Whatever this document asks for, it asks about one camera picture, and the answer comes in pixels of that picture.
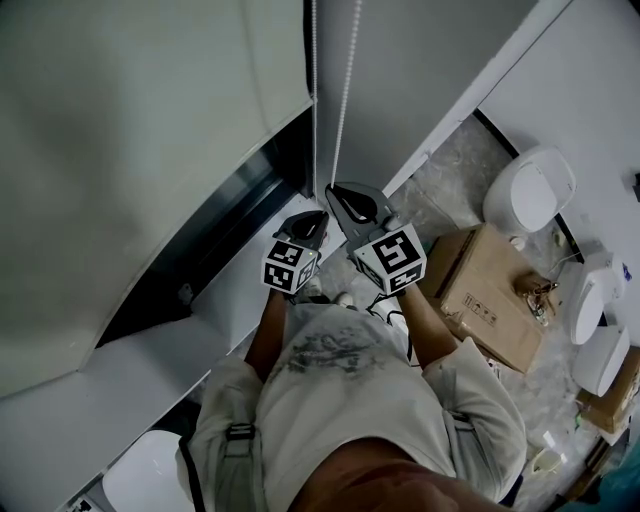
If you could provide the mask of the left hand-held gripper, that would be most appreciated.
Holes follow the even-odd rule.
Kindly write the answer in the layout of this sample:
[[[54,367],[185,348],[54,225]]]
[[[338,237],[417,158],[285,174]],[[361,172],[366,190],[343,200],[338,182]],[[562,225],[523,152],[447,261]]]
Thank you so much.
[[[282,293],[297,293],[316,273],[329,214],[310,210],[287,218],[267,243],[261,283]]]

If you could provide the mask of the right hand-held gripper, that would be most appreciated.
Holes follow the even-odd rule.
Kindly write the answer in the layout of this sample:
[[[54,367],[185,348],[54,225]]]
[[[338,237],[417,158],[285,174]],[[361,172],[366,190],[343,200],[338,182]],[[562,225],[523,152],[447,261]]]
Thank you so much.
[[[381,190],[360,183],[327,185],[325,197],[349,242],[362,240],[395,214]],[[352,250],[349,256],[383,296],[420,281],[426,271],[427,257],[411,223]]]

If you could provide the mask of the white roller blind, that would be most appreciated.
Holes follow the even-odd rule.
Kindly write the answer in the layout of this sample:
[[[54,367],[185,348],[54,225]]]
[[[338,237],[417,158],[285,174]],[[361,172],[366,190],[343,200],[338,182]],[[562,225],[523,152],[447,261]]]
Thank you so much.
[[[80,369],[306,110],[304,0],[0,0],[0,397]]]

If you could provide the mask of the person's right forearm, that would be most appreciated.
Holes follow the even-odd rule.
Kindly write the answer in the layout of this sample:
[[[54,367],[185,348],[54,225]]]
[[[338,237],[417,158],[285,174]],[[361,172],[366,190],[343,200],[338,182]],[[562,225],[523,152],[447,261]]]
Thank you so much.
[[[411,284],[397,297],[408,335],[422,369],[453,353],[458,344],[445,323],[426,300],[419,287]]]

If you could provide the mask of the person's left forearm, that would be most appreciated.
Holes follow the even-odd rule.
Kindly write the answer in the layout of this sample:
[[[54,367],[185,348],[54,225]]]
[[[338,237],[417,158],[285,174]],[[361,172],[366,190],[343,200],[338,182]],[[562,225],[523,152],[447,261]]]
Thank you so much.
[[[271,289],[255,336],[245,356],[261,382],[265,383],[282,351],[286,325],[287,301]]]

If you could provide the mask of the large brown cardboard box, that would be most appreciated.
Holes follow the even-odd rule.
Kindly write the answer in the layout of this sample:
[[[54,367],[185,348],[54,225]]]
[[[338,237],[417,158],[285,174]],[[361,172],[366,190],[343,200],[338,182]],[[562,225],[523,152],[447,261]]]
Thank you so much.
[[[455,336],[471,337],[486,356],[525,374],[559,309],[555,290],[556,316],[543,327],[515,293],[515,279],[532,271],[507,238],[480,224],[436,239],[419,287]]]

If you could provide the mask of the person's beige printed shirt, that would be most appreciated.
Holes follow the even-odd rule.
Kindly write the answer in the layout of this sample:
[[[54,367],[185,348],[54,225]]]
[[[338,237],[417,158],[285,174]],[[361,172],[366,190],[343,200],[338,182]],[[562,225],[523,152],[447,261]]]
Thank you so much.
[[[523,420],[473,340],[420,371],[382,321],[302,304],[265,383],[232,355],[213,368],[179,480],[197,512],[287,512],[333,451],[364,438],[496,502],[526,457]]]

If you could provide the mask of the white toilet with round lid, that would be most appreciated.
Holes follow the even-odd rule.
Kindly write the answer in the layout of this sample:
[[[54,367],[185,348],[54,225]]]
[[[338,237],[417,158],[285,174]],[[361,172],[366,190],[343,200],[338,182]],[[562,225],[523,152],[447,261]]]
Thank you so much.
[[[542,230],[571,201],[576,178],[562,153],[537,146],[496,177],[483,201],[484,220],[507,237]]]

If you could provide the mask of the bronze faucet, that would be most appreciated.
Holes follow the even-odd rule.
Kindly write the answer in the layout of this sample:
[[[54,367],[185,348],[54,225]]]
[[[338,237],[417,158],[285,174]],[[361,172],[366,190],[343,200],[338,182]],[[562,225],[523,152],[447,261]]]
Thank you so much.
[[[543,327],[548,327],[556,316],[554,292],[559,283],[535,271],[518,276],[514,281],[515,293],[527,304],[531,314]]]

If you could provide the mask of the white toilet lids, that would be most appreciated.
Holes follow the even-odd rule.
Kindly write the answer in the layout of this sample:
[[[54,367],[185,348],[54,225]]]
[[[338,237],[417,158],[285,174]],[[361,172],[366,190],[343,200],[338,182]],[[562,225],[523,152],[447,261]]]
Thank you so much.
[[[624,296],[626,283],[625,266],[616,253],[603,250],[586,257],[568,302],[569,338],[574,345],[593,336],[605,308]]]

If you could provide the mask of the plain white toilet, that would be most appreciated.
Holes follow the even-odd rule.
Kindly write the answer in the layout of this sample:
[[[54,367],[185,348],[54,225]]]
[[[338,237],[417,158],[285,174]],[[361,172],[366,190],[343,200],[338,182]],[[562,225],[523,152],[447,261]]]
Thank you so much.
[[[583,390],[602,397],[618,374],[629,348],[626,327],[597,327],[577,353],[572,368],[574,381]]]

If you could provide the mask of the white plastic seat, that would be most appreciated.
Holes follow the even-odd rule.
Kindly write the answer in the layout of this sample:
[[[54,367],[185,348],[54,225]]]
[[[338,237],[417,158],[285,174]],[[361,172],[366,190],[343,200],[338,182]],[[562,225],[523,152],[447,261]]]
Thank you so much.
[[[180,437],[144,433],[107,471],[102,488],[116,512],[194,512],[177,475]]]

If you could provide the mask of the cream plastic part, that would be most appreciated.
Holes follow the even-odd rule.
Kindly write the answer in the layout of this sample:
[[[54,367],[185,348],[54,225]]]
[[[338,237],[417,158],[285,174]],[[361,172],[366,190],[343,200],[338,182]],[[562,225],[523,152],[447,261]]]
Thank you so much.
[[[531,473],[534,475],[553,473],[566,462],[567,457],[564,453],[558,453],[552,448],[543,448],[531,461]]]

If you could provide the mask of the small brown cardboard box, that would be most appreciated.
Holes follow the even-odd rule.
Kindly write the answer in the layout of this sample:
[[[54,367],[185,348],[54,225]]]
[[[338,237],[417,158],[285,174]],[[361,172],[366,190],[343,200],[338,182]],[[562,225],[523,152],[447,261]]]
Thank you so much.
[[[631,347],[608,391],[598,397],[586,390],[576,396],[583,419],[614,434],[631,411],[631,402],[640,391],[640,348]]]

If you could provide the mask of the dark window frame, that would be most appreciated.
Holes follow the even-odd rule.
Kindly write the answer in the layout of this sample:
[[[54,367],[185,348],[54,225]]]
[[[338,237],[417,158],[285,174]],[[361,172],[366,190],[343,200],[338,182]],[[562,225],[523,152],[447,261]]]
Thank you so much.
[[[191,304],[256,233],[312,180],[312,113],[268,140],[207,198],[134,285],[98,341],[103,346],[184,319]],[[178,292],[189,283],[193,301]]]

